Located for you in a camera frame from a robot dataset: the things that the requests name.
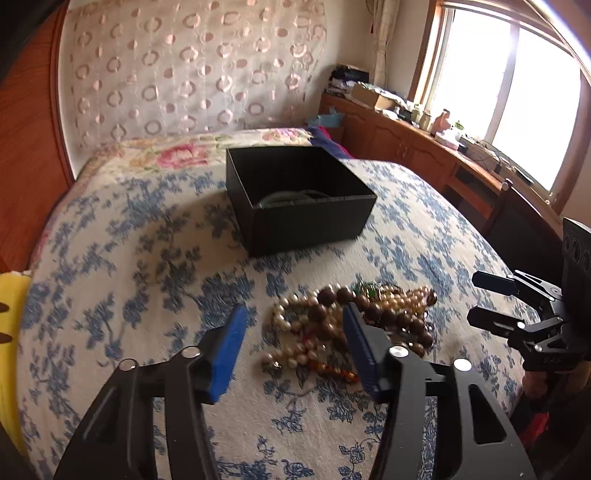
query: bottle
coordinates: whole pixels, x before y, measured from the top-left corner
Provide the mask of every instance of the bottle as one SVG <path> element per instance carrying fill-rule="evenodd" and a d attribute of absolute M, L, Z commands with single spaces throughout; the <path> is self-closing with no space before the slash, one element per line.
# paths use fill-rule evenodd
<path fill-rule="evenodd" d="M 423 115 L 421 117 L 421 121 L 418 123 L 418 127 L 421 130 L 428 132 L 430 124 L 431 124 L 431 113 L 429 113 L 428 110 L 425 110 L 425 112 L 423 113 Z"/>
<path fill-rule="evenodd" d="M 423 114 L 423 107 L 419 104 L 416 104 L 413 108 L 413 112 L 411 113 L 410 119 L 414 123 L 419 123 L 421 121 L 421 115 Z"/>

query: window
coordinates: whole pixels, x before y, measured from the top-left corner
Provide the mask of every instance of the window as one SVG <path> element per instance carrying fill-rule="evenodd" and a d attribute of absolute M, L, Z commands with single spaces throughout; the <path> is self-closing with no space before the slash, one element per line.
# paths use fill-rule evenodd
<path fill-rule="evenodd" d="M 550 41 L 498 18 L 447 14 L 444 54 L 430 106 L 451 112 L 550 191 L 579 107 L 580 69 Z"/>

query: bed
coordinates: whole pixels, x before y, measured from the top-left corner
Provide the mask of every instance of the bed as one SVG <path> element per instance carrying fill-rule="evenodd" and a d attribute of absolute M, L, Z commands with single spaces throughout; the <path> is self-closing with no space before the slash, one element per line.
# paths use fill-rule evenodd
<path fill-rule="evenodd" d="M 244 302 L 249 328 L 235 380 L 206 420 L 223 478 L 367 478 L 385 420 L 359 384 L 261 368 L 277 296 L 359 279 L 432 286 L 428 358 L 469 359 L 509 413 L 519 395 L 519 353 L 466 321 L 479 303 L 534 322 L 510 297 L 475 289 L 478 269 L 508 273 L 478 232 L 432 187 L 396 164 L 347 159 L 377 194 L 360 237 L 248 258 L 225 192 L 225 149 L 321 144 L 321 132 L 266 129 L 127 141 L 101 149 L 53 212 L 33 259 L 18 348 L 22 434 L 41 478 L 124 358 L 168 359 Z M 164 404 L 155 401 L 158 471 L 169 478 Z M 433 462 L 436 408 L 426 411 L 423 473 Z"/>

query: silver screw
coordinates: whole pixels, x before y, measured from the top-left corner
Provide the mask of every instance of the silver screw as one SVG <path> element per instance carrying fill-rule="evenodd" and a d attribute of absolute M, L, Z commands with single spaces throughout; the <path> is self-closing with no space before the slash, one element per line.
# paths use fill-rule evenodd
<path fill-rule="evenodd" d="M 138 363 L 133 358 L 126 358 L 125 360 L 122 360 L 119 364 L 119 370 L 128 372 L 129 370 L 133 370 L 137 366 Z"/>
<path fill-rule="evenodd" d="M 460 372 L 468 372 L 472 369 L 472 364 L 465 358 L 456 358 L 453 361 L 453 366 L 456 367 Z"/>
<path fill-rule="evenodd" d="M 195 358 L 196 356 L 201 355 L 201 350 L 196 346 L 188 346 L 183 349 L 181 355 L 185 358 Z"/>
<path fill-rule="evenodd" d="M 395 356 L 397 358 L 404 358 L 408 355 L 408 350 L 405 349 L 402 345 L 391 346 L 388 352 L 390 352 L 390 355 Z"/>

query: jewelry pile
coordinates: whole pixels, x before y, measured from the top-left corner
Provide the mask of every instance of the jewelry pile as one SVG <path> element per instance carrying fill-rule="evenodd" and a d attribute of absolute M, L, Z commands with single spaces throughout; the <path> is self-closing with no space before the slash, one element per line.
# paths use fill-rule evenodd
<path fill-rule="evenodd" d="M 341 377 L 356 383 L 352 371 L 328 365 L 328 349 L 346 354 L 343 333 L 343 306 L 354 301 L 368 325 L 383 328 L 392 342 L 405 345 L 423 357 L 433 346 L 433 327 L 426 323 L 427 307 L 435 305 L 437 294 L 421 287 L 406 293 L 398 287 L 360 282 L 349 287 L 327 285 L 321 290 L 298 296 L 280 297 L 273 305 L 271 325 L 280 332 L 291 332 L 293 340 L 281 349 L 265 351 L 262 366 L 266 371 L 281 371 L 283 365 L 297 368 L 307 365 L 319 374 Z"/>

